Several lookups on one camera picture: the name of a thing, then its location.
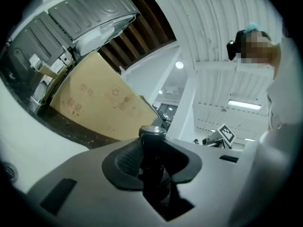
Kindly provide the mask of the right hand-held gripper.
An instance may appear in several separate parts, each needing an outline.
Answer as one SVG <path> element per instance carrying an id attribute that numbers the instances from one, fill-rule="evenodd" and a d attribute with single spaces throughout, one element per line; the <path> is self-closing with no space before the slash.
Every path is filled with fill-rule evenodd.
<path id="1" fill-rule="evenodd" d="M 222 124 L 212 134 L 202 140 L 202 144 L 214 148 L 232 148 L 235 135 L 226 124 Z"/>

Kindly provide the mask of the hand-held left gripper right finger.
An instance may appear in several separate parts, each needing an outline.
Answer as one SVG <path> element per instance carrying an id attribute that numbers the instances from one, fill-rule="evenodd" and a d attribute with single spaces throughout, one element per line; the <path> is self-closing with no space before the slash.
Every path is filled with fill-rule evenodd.
<path id="1" fill-rule="evenodd" d="M 178 196 L 173 219 L 166 227 L 228 227 L 239 194 L 233 179 L 241 153 L 230 149 L 195 146 L 181 140 L 165 140 L 167 167 Z"/>

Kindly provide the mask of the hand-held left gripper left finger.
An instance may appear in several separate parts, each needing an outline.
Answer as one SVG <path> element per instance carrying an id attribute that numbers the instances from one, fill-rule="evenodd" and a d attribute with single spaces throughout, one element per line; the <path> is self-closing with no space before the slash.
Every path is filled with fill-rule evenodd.
<path id="1" fill-rule="evenodd" d="M 37 181 L 27 197 L 41 214 L 60 227 L 163 227 L 166 221 L 146 201 L 142 192 L 122 191 L 104 176 L 105 157 L 127 140 L 79 153 Z M 41 207 L 62 179 L 76 181 L 57 215 Z"/>

